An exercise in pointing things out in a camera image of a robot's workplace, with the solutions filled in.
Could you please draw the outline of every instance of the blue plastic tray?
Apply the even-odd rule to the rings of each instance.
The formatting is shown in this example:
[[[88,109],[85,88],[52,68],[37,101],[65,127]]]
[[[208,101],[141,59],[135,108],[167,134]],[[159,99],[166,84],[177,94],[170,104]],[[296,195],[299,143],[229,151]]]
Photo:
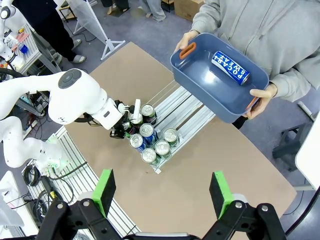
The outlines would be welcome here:
[[[193,46],[194,43],[195,48],[187,53],[178,50],[171,56],[174,79],[221,120],[233,123],[256,103],[258,99],[250,95],[250,90],[264,90],[269,84],[268,75],[241,52],[210,33],[199,34],[190,41]],[[211,63],[217,51],[250,73],[246,83],[240,86]]]

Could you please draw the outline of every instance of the person's left hand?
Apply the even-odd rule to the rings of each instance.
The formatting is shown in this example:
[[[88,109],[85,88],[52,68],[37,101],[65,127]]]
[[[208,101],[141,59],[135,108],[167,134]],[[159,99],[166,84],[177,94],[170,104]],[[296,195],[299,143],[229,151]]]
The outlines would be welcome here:
[[[252,96],[258,97],[259,100],[255,105],[243,116],[248,119],[253,119],[259,114],[261,114],[265,109],[270,100],[277,94],[277,86],[270,83],[265,90],[251,89],[250,94]]]

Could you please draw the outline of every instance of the person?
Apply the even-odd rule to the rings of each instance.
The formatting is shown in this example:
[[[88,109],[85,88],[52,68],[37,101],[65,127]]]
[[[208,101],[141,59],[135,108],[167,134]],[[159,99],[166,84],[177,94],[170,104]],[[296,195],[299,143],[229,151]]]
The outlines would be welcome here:
[[[106,14],[110,15],[112,13],[113,1],[112,0],[101,0],[102,5],[105,8],[109,8]],[[129,9],[128,0],[114,0],[115,5],[123,12],[126,12]]]
[[[68,61],[80,64],[86,60],[85,56],[77,55],[73,51],[81,40],[73,41],[69,36],[53,0],[14,0],[13,5],[20,10],[37,34]]]
[[[175,50],[185,49],[200,33],[215,34],[269,76],[265,90],[250,91],[260,99],[233,123],[238,129],[271,99],[293,102],[320,85],[319,0],[204,0]]]
[[[142,9],[146,12],[146,17],[158,22],[165,20],[166,15],[161,8],[161,0],[140,0]]]

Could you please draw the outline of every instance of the tray handle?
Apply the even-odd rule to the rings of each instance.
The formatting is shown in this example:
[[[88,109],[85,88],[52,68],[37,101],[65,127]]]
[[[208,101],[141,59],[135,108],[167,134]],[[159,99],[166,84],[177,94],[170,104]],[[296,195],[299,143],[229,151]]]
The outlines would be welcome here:
[[[196,49],[197,44],[195,42],[192,42],[191,44],[189,44],[185,49],[183,49],[180,54],[179,54],[179,58],[182,60],[184,59],[186,56],[188,56],[190,53],[192,53],[195,49]]]
[[[245,111],[247,111],[249,108],[251,108],[251,107],[254,105],[256,99],[258,99],[257,96],[255,96],[255,97],[252,99],[252,101],[249,103],[249,105],[245,108]]]

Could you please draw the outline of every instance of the hand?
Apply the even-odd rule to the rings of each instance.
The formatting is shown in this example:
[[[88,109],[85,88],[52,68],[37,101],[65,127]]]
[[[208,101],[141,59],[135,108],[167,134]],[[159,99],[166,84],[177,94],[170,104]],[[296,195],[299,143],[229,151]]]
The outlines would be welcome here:
[[[261,114],[265,109],[270,100],[277,94],[277,86],[270,83],[265,90],[251,89],[250,94],[252,96],[258,97],[259,100],[255,105],[243,116],[248,119],[253,119],[259,114]]]
[[[180,40],[180,42],[178,42],[174,51],[176,52],[178,49],[185,49],[188,46],[189,41],[198,36],[199,34],[200,33],[196,30],[192,30],[183,34],[182,39]]]

